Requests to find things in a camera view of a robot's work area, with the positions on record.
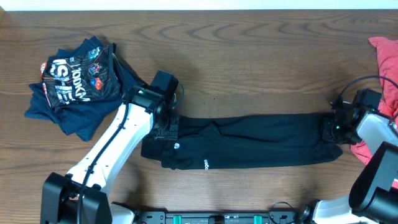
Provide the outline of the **plain black t-shirt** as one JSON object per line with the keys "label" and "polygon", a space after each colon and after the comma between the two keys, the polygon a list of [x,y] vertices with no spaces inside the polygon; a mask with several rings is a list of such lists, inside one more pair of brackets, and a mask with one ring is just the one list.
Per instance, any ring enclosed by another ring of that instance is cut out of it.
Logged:
{"label": "plain black t-shirt", "polygon": [[179,118],[175,140],[145,138],[141,156],[163,168],[247,169],[331,162],[343,151],[323,140],[330,113]]}

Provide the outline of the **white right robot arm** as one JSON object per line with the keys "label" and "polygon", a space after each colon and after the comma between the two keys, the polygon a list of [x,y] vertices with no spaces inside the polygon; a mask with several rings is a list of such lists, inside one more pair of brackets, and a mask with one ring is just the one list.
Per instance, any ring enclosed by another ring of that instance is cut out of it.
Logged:
{"label": "white right robot arm", "polygon": [[348,196],[316,203],[309,223],[397,223],[397,130],[389,118],[366,112],[356,128],[373,153]]}

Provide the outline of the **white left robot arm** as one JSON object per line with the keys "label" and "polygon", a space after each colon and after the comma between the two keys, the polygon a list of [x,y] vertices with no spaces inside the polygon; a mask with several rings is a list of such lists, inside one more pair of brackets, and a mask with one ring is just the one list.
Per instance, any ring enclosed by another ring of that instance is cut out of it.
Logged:
{"label": "white left robot arm", "polygon": [[51,173],[42,188],[41,223],[133,223],[136,213],[108,196],[135,147],[168,130],[176,85],[135,86],[89,153],[65,175]]}

